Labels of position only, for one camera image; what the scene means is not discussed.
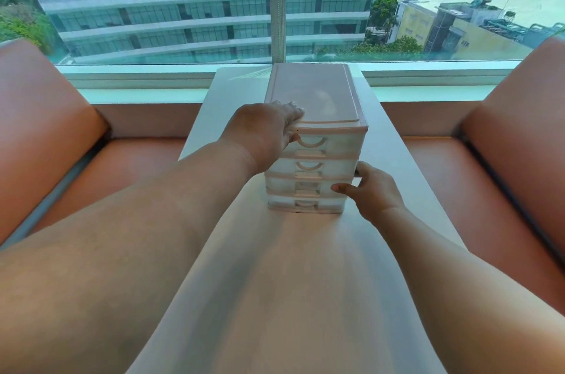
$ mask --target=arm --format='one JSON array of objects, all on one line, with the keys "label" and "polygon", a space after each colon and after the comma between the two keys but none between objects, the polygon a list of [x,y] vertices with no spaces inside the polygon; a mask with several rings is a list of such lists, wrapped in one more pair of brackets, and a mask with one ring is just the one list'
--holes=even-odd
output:
[{"label": "arm", "polygon": [[301,115],[244,106],[218,142],[1,253],[0,373],[125,372],[224,211]]},{"label": "arm", "polygon": [[501,271],[426,226],[391,176],[359,162],[351,197],[389,245],[450,374],[562,373],[565,318]]}]

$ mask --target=tabletop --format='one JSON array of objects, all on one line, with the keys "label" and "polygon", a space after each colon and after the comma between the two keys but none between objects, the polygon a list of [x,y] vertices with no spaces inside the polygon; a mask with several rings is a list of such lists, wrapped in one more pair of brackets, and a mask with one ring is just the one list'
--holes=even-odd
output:
[{"label": "tabletop", "polygon": [[[390,173],[406,206],[464,247],[367,81],[350,68],[369,125],[360,159]],[[217,140],[239,106],[262,102],[270,69],[218,69],[181,158]],[[445,370],[396,260],[355,204],[348,200],[341,215],[273,211],[258,175],[222,216],[128,371],[155,372]]]}]

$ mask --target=flat white roof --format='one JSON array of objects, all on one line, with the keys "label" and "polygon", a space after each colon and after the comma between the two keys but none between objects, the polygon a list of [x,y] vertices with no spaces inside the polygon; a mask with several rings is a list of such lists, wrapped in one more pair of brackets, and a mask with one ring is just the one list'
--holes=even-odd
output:
[{"label": "flat white roof", "polygon": [[[472,0],[415,0],[416,4],[433,12],[442,3],[466,2]],[[492,0],[489,5],[502,8],[504,11],[514,11],[514,23],[529,28],[533,24],[553,26],[555,23],[565,23],[565,0]]]}]

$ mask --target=person's left hand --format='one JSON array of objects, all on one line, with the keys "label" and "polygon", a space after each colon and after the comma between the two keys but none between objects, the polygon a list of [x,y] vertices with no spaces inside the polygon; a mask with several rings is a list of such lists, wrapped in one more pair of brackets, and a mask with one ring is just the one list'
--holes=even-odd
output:
[{"label": "person's left hand", "polygon": [[261,173],[269,169],[293,140],[288,128],[303,115],[304,110],[293,102],[243,105],[228,122],[220,141],[239,145],[250,159],[254,173]]}]

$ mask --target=drawer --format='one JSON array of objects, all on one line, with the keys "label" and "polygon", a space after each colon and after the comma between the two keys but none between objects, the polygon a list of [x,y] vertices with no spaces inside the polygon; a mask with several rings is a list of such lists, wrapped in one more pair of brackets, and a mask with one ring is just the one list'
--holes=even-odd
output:
[{"label": "drawer", "polygon": [[298,141],[289,143],[283,151],[284,156],[294,156],[296,152],[314,151],[322,156],[358,157],[363,146],[364,133],[301,135]]},{"label": "drawer", "polygon": [[267,192],[268,205],[271,209],[298,213],[342,213],[345,197],[288,197]]},{"label": "drawer", "polygon": [[346,182],[350,184],[353,178],[302,178],[298,179],[292,175],[265,174],[265,186],[268,191],[278,192],[292,197],[344,197],[330,188],[333,184]]},{"label": "drawer", "polygon": [[268,173],[279,173],[295,178],[353,178],[357,159],[279,158]]}]

